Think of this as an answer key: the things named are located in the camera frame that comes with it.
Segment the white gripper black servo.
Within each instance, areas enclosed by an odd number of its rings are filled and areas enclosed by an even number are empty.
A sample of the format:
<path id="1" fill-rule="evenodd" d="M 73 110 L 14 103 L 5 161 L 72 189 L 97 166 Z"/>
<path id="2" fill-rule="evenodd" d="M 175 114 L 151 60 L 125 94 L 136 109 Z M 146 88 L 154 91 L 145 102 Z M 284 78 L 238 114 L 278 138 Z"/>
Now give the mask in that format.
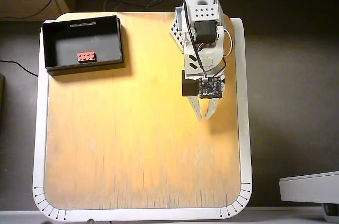
<path id="1" fill-rule="evenodd" d="M 208 120 L 215 113 L 219 99 L 222 98 L 222 83 L 220 77 L 208 79 L 188 79 L 182 71 L 182 96 L 186 96 L 199 121 L 202 120 L 199 98 L 209 99 L 204 118 Z"/>

